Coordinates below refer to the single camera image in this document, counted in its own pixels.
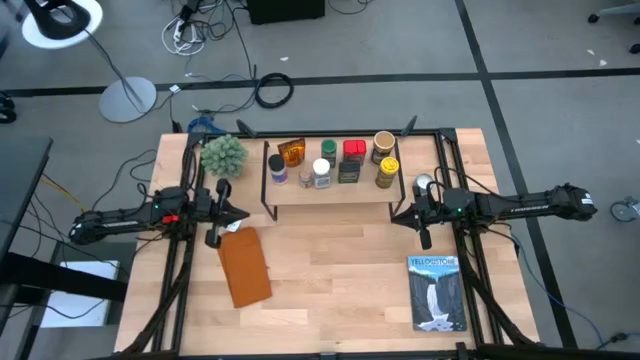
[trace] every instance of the book cover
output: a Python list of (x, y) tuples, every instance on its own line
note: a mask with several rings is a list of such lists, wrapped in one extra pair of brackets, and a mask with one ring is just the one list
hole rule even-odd
[(409, 256), (413, 328), (466, 331), (460, 267), (455, 256)]

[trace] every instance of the black metal frame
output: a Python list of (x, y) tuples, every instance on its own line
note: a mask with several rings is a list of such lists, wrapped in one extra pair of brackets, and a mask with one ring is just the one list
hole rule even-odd
[[(304, 137), (324, 137), (324, 135), (317, 135), (317, 136), (304, 136)], [(267, 204), (266, 198), (267, 198), (267, 155), (269, 152), (269, 142), (268, 141), (264, 141), (264, 148), (262, 150), (262, 184), (261, 184), (261, 190), (260, 190), (260, 202), (262, 203), (262, 206), (264, 206), (264, 208), (267, 210), (267, 213), (269, 213), (269, 215), (271, 216), (271, 220), (273, 221), (278, 221), (278, 206), (274, 206), (273, 207), (273, 211), (271, 211), (271, 208), (269, 208), (269, 205)], [(400, 148), (398, 147), (398, 142), (396, 141), (395, 145), (394, 145), (394, 151), (396, 153), (396, 158), (398, 159), (398, 163), (400, 164), (400, 170), (398, 171), (398, 184), (400, 186), (400, 200), (398, 201), (398, 205), (396, 205), (395, 210), (393, 209), (393, 205), (392, 203), (389, 203), (389, 216), (393, 217), (398, 213), (398, 210), (400, 210), (400, 207), (402, 206), (402, 203), (404, 203), (404, 200), (407, 198), (407, 194), (406, 191), (404, 190), (404, 175), (402, 174), (402, 162), (400, 160)]]
[[(255, 136), (254, 138), (258, 138), (258, 139), (265, 139), (265, 138), (292, 138), (292, 137), (371, 137), (374, 136), (375, 133), (377, 133), (379, 130), (345, 130), (345, 131), (300, 131), (300, 132), (262, 132), (259, 133), (257, 136)], [(391, 130), (390, 131), (392, 134), (394, 134), (395, 136), (400, 136), (401, 135), (401, 130)], [(457, 143), (457, 138), (455, 137), (455, 129), (450, 129), (450, 128), (446, 128), (446, 129), (419, 129), (419, 130), (412, 130), (408, 136), (433, 136), (434, 140), (435, 140), (435, 145), (436, 145), (436, 152), (437, 152), (437, 156), (438, 156), (438, 160), (439, 160), (439, 165), (443, 170), (443, 178), (444, 178), (444, 184), (446, 185), (446, 187), (451, 187), (451, 177), (449, 174), (449, 171), (447, 170), (448, 164), (447, 164), (447, 158), (446, 158), (446, 152), (445, 152), (445, 139), (448, 143), (448, 145), (451, 146), (452, 149), (452, 155), (454, 158), (454, 162), (455, 162), (455, 166), (457, 169), (463, 171), (463, 167), (462, 167), (462, 158), (461, 158), (461, 154), (460, 154), (460, 149), (458, 147), (458, 143)], [(249, 136), (247, 134), (244, 133), (234, 133), (232, 134), (238, 138), (249, 138)], [(213, 134), (207, 134), (204, 136), (202, 145), (206, 144), (207, 142), (209, 142), (210, 140), (213, 140), (215, 138), (217, 138), (218, 135), (213, 135)], [(267, 150), (268, 150), (268, 142), (265, 141), (265, 146), (263, 149), (263, 154), (266, 156), (267, 154)], [(396, 142), (396, 153), (399, 155), (399, 149), (398, 149), (398, 145)], [(203, 187), (204, 184), (204, 171), (203, 171), (203, 167), (201, 164), (198, 165), (198, 174), (197, 174), (197, 180), (196, 180), (196, 189), (200, 189)], [(404, 194), (404, 178), (402, 176), (399, 177), (400, 181), (402, 182), (402, 193), (403, 193), (403, 199), (405, 197)], [(464, 179), (463, 177), (459, 177), (459, 181), (460, 181), (460, 185), (461, 187), (464, 188), (468, 188), (466, 179)], [(277, 219), (277, 207), (274, 208), (274, 211), (271, 212), (271, 210), (268, 208), (268, 206), (265, 203), (265, 194), (264, 194), (264, 186), (266, 183), (266, 163), (263, 162), (263, 171), (262, 171), (262, 186), (263, 186), (263, 191), (261, 194), (261, 202), (262, 204), (265, 206), (265, 208), (267, 209), (267, 211), (269, 212), (269, 214), (271, 215), (271, 217), (276, 220)], [(396, 207), (395, 210), (392, 209), (391, 204), (389, 204), (389, 211), (390, 214), (394, 214), (395, 212), (398, 211), (398, 209), (400, 208), (401, 203)], [(454, 223), (452, 224), (453, 227), (453, 233), (454, 233), (454, 237), (455, 237), (455, 242), (456, 242), (456, 250), (458, 252), (458, 254), (466, 254), (466, 243), (465, 243), (465, 239), (464, 239), (464, 232), (463, 229), (461, 228), (459, 223)], [(174, 273), (174, 269), (175, 269), (175, 261), (176, 261), (176, 255), (177, 255), (177, 249), (178, 249), (178, 241), (183, 240), (187, 242), (186, 245), (186, 250), (184, 253), (184, 262), (189, 264), (189, 270), (187, 273), (187, 279), (186, 281), (189, 281), (189, 277), (190, 277), (190, 269), (191, 269), (191, 263), (192, 263), (192, 259), (193, 259), (193, 249), (194, 249), (194, 241), (195, 241), (195, 235), (191, 236), (188, 239), (170, 239), (170, 246), (169, 246), (169, 251), (167, 253), (167, 263), (165, 265), (165, 272), (164, 272), (164, 277), (163, 277), (163, 281), (162, 281), (162, 294), (161, 294), (161, 299), (163, 299), (166, 296), (166, 291), (167, 289), (171, 286), (172, 280), (173, 280), (173, 273)], [(480, 246), (480, 239), (478, 234), (473, 234), (472, 235), (472, 250), (474, 251), (474, 253), (476, 254), (476, 261), (477, 261), (477, 266), (478, 266), (478, 270), (480, 272), (480, 280), (481, 282), (484, 284), (484, 286), (486, 287), (486, 289), (491, 292), (491, 284), (489, 281), (489, 276), (488, 276), (488, 270), (487, 270), (487, 266), (486, 266), (486, 262), (484, 259), (484, 253), (482, 252), (482, 246)], [(461, 272), (462, 277), (463, 277), (463, 284), (464, 284), (464, 291), (465, 291), (465, 297), (467, 300), (467, 309), (469, 312), (469, 319), (470, 319), (470, 331), (472, 332), (472, 336), (474, 339), (474, 343), (476, 346), (480, 346), (482, 344), (485, 343), (484, 340), (484, 336), (482, 334), (482, 326), (480, 323), (480, 317), (479, 317), (479, 313), (478, 313), (478, 308), (477, 308), (477, 303), (476, 303), (476, 297), (475, 297), (475, 293), (473, 288), (468, 284), (467, 279), (465, 279), (465, 274), (464, 272)], [(182, 336), (182, 328), (184, 325), (184, 316), (185, 316), (185, 312), (186, 312), (186, 305), (187, 305), (187, 294), (188, 294), (188, 286), (186, 286), (185, 288), (183, 288), (183, 290), (180, 292), (179, 294), (179, 298), (178, 298), (178, 304), (177, 304), (177, 310), (176, 310), (176, 317), (175, 317), (175, 322), (174, 322), (174, 326), (173, 326), (173, 335), (172, 335), (172, 341), (171, 341), (171, 351), (179, 351), (180, 349), (180, 343), (181, 343), (181, 336)], [(497, 324), (497, 322), (495, 321), (495, 319), (493, 319), (493, 317), (491, 316), (490, 313), (488, 313), (489, 315), (489, 319), (490, 319), (490, 327), (491, 327), (491, 332), (493, 335), (493, 340), (495, 343), (497, 344), (502, 344), (503, 340), (502, 340), (502, 335), (500, 332), (500, 328)], [(154, 336), (154, 340), (153, 340), (153, 345), (152, 345), (152, 351), (160, 351), (161, 350), (161, 344), (162, 344), (162, 340), (163, 340), (163, 334), (164, 334), (164, 322), (161, 324), (161, 326), (158, 328), (158, 331), (156, 332), (155, 336)], [(339, 354), (340, 358), (353, 358), (353, 359), (357, 359), (357, 358), (369, 358), (369, 359), (374, 359), (374, 358), (385, 358), (385, 359), (389, 359), (389, 358), (396, 358), (396, 359), (411, 359), (411, 358), (421, 358), (421, 359), (443, 359), (443, 358), (451, 358), (451, 357), (457, 357), (458, 355), (461, 354), (461, 351), (466, 353), (466, 350), (464, 350), (464, 346), (463, 344), (458, 344), (458, 349), (457, 350), (443, 350), (443, 351), (405, 351), (405, 352), (371, 352), (371, 353), (342, 353)], [(286, 355), (247, 355), (247, 356), (225, 356), (225, 358), (236, 358), (236, 359), (242, 359), (242, 358), (261, 358), (261, 359), (283, 359), (283, 358), (289, 358), (289, 359), (310, 359), (310, 358), (319, 358), (319, 359), (324, 359), (324, 358), (336, 358), (337, 354), (286, 354)], [(219, 356), (217, 355), (208, 355), (208, 356), (197, 356), (197, 357), (181, 357), (184, 359), (218, 359)]]

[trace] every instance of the brown leather notebook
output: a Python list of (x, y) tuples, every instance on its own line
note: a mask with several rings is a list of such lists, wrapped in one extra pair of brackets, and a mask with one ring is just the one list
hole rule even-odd
[(256, 229), (245, 228), (222, 235), (218, 256), (234, 307), (271, 297), (271, 282)]

